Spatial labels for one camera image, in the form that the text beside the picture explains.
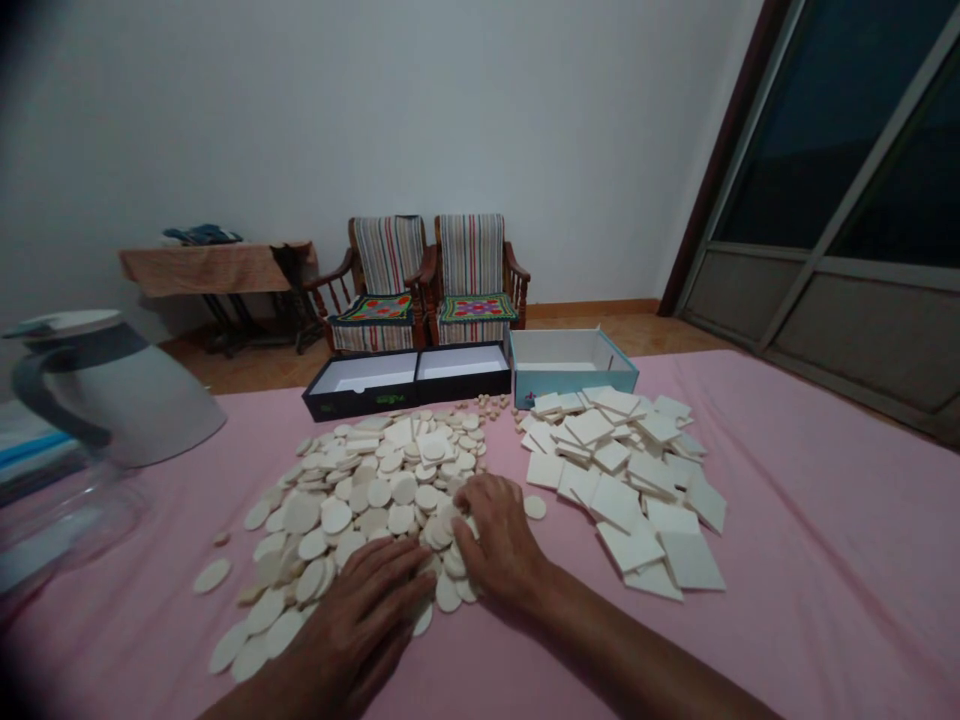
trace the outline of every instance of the pitcher handle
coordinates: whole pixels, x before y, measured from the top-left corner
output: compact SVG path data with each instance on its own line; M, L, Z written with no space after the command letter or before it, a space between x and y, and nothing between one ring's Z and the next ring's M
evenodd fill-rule
M72 352L69 347L59 347L21 358L13 368L13 392L20 402L55 428L72 435L84 445L105 448L110 444L110 431L67 410L57 402L43 382L43 373L55 363L69 360Z

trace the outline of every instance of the clear plastic container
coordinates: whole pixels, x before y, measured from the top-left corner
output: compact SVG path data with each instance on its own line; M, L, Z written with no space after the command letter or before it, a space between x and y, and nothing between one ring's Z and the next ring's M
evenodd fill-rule
M0 596L4 611L57 572L123 542L148 509L109 459L71 443L0 487Z

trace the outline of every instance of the chair armrest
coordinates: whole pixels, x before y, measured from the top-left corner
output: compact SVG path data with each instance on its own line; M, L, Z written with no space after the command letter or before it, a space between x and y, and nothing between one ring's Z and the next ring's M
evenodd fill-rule
M427 266L427 253L424 252L423 257L420 258L420 267L417 268L417 271L413 273L410 277L404 278L403 280L404 287L407 287L411 290L415 288L420 283L421 276L423 275L423 271L426 268L426 266Z
M415 283L429 285L433 282L433 276L437 272L437 246L430 245L423 253L423 260L420 261L420 269L404 281L407 287L412 288Z
M307 290L317 288L320 285L327 285L332 283L334 280L338 280L346 275L350 271L350 267L353 265L353 248L348 247L347 252L343 256L343 262L340 263L340 267L334 270L332 273L327 275L320 275L316 278L311 278L308 283L305 283L304 287Z
M521 280L530 282L530 273L520 267L520 263L517 262L516 255L513 254L513 244L510 242L505 242L503 247L507 253L507 267L510 268L510 272L518 275Z

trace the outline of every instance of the sliding glass door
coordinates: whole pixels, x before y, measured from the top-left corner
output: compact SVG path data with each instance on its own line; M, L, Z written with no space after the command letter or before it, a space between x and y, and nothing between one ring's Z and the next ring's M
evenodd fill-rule
M960 11L797 2L680 313L960 443Z

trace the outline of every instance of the white thermos pitcher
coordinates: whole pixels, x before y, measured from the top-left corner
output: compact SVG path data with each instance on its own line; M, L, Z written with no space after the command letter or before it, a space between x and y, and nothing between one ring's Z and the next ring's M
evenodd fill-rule
M13 370L20 401L121 465L179 455L226 422L197 379L116 310L45 315L4 337L20 338L30 351Z

